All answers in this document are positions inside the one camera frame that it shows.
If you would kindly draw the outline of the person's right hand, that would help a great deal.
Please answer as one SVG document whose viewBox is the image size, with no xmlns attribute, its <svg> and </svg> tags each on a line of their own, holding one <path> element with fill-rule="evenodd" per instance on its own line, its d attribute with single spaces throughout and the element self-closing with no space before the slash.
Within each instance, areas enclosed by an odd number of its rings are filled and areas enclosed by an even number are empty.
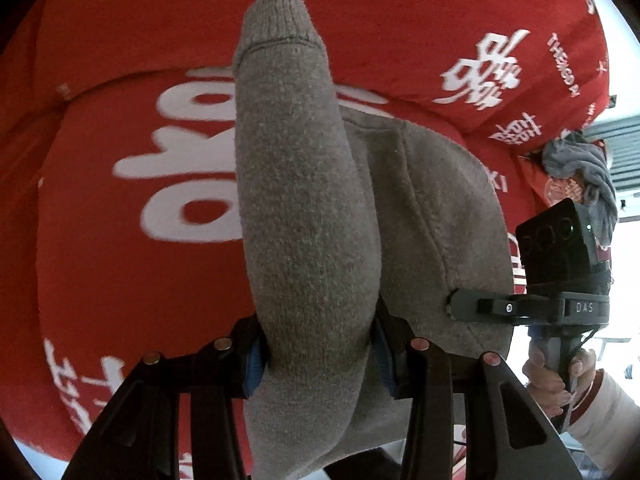
<svg viewBox="0 0 640 480">
<path fill-rule="evenodd" d="M 526 389 L 549 418 L 563 414 L 563 408 L 572 408 L 570 422 L 574 424 L 588 410 L 602 384 L 602 372 L 597 370 L 597 357 L 593 350 L 580 349 L 570 362 L 570 376 L 577 380 L 570 392 L 560 375 L 546 367 L 546 358 L 531 342 L 528 360 L 523 366 L 528 379 Z"/>
</svg>

